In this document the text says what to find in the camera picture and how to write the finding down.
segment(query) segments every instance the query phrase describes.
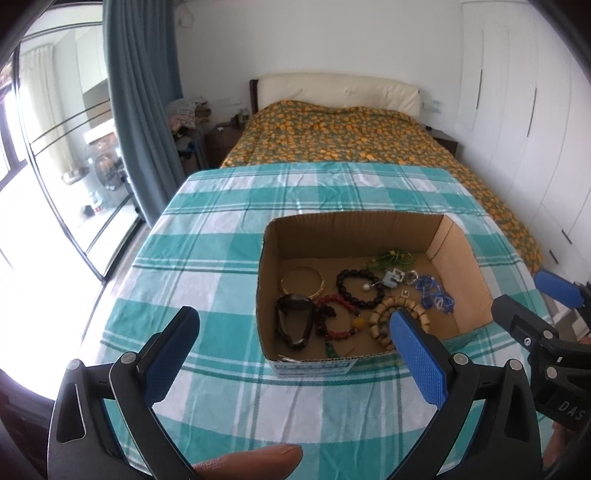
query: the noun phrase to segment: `finger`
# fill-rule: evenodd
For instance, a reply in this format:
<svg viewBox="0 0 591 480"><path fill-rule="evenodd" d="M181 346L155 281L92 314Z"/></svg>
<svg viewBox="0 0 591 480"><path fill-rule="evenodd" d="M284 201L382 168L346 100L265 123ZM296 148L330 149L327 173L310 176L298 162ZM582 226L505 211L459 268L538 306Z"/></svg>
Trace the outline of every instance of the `finger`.
<svg viewBox="0 0 591 480"><path fill-rule="evenodd" d="M299 445L269 445L250 452L229 453L193 467L204 480L285 480L302 456Z"/></svg>
<svg viewBox="0 0 591 480"><path fill-rule="evenodd" d="M568 442L566 429L562 425L554 422L552 428L554 429L554 432L550 437L550 441L546 446L546 450L544 450L544 468L548 468L558 459L560 455L562 455Z"/></svg>

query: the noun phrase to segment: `nightstand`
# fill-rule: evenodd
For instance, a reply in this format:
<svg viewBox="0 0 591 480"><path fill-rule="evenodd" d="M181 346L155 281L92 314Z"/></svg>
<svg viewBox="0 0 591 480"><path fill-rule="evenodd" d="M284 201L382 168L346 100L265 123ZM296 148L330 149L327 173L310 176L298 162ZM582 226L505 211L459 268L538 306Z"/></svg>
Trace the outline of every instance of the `nightstand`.
<svg viewBox="0 0 591 480"><path fill-rule="evenodd" d="M429 130L429 128L430 127L427 127L427 132L429 135L431 135L438 144L440 144L455 157L457 151L457 141L449 135L443 133L441 130L435 130L434 128Z"/></svg>
<svg viewBox="0 0 591 480"><path fill-rule="evenodd" d="M205 146L210 168L219 168L230 150L240 140L242 132L244 132L244 125L233 127L229 123L224 123L217 124L213 127L213 130L205 135Z"/></svg>

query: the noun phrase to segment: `curtain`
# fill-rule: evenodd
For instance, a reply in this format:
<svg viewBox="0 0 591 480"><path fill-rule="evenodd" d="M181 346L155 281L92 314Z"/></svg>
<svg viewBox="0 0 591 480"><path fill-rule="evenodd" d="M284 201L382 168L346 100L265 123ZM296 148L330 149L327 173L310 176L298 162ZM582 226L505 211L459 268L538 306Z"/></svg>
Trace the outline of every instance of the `curtain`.
<svg viewBox="0 0 591 480"><path fill-rule="evenodd" d="M105 0L105 57L123 162L150 226L185 179L165 115L183 96L171 0Z"/></svg>
<svg viewBox="0 0 591 480"><path fill-rule="evenodd" d="M44 181L52 183L80 168L64 137L64 126L54 128L64 118L53 67L53 46L43 45L22 53L19 62L21 104L27 136L32 142Z"/></svg>

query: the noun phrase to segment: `orange floral duvet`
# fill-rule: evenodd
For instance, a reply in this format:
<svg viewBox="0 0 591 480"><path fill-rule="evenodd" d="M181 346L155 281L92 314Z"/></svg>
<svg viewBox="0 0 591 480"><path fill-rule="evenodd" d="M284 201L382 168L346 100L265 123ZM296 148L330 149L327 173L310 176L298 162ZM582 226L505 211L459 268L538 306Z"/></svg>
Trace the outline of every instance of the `orange floral duvet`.
<svg viewBox="0 0 591 480"><path fill-rule="evenodd" d="M261 163L357 161L444 168L494 218L534 273L540 248L527 228L467 167L408 115L365 107L327 108L284 100L258 112L222 167Z"/></svg>

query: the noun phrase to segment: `blue gripper pad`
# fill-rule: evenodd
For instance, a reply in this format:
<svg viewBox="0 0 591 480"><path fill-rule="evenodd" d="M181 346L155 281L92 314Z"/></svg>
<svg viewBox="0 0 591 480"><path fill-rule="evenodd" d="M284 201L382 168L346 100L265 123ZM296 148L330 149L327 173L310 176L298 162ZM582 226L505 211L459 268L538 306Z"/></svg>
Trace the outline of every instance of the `blue gripper pad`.
<svg viewBox="0 0 591 480"><path fill-rule="evenodd" d="M447 378L443 368L400 311L390 317L390 335L407 364L411 375L427 403L441 408L447 399Z"/></svg>
<svg viewBox="0 0 591 480"><path fill-rule="evenodd" d="M577 285L559 277L548 270L540 270L534 276L535 287L549 297L558 300L570 309L579 309L585 299Z"/></svg>
<svg viewBox="0 0 591 480"><path fill-rule="evenodd" d="M167 340L145 372L144 399L149 406L165 399L199 335L199 314L195 309L183 307L177 315L182 315L180 323L170 336L166 335L170 333L168 327L160 334L158 340Z"/></svg>

